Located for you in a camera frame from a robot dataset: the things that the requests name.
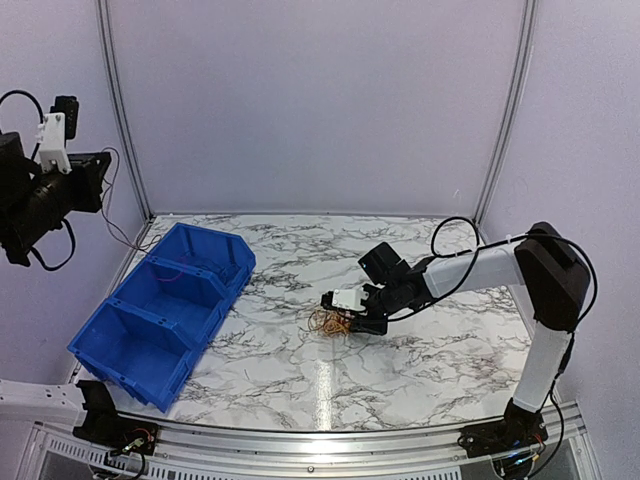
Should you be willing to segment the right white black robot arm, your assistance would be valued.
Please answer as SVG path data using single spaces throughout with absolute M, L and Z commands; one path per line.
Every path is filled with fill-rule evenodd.
M 529 437 L 544 404 L 564 373 L 575 334 L 598 293 L 586 252 L 548 222 L 512 238 L 453 253 L 437 251 L 409 265 L 383 242 L 359 260 L 369 281 L 333 291 L 330 309 L 345 315 L 354 332 L 384 335 L 390 324 L 462 292 L 519 286 L 529 297 L 535 323 L 519 383 L 495 430 L 506 448 Z

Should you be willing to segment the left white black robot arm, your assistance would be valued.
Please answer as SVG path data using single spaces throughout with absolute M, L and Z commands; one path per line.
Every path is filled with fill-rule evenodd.
M 77 241 L 66 216 L 102 210 L 103 183 L 111 155 L 68 152 L 67 143 L 77 133 L 79 101 L 75 96 L 56 97 L 49 111 L 25 90 L 10 90 L 1 100 L 12 96 L 25 97 L 35 105 L 38 125 L 30 155 L 24 153 L 18 132 L 1 133 L 1 248 L 13 265 L 29 267 L 30 260 L 35 259 L 43 270 L 53 273 L 69 261 L 47 264 L 36 243 L 51 231 L 65 229 L 70 240 L 69 256 L 75 255 Z M 122 417 L 98 406 L 86 420 L 91 398 L 105 393 L 106 388 L 95 381 L 44 385 L 2 379 L 1 417 L 72 428 L 86 422 L 102 443 L 116 445 L 127 432 Z

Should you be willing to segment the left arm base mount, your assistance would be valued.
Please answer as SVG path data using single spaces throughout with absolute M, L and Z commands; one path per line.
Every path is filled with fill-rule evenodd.
M 76 386 L 83 395 L 85 417 L 80 426 L 73 427 L 74 437 L 111 447 L 114 455 L 134 452 L 151 456 L 154 453 L 159 430 L 157 424 L 121 416 L 101 382 L 80 380 Z

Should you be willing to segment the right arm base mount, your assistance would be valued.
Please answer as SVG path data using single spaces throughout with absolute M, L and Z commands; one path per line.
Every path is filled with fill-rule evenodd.
M 515 398 L 511 398 L 497 420 L 461 428 L 457 444 L 465 450 L 468 458 L 540 446 L 548 439 L 542 407 L 543 404 L 522 407 Z

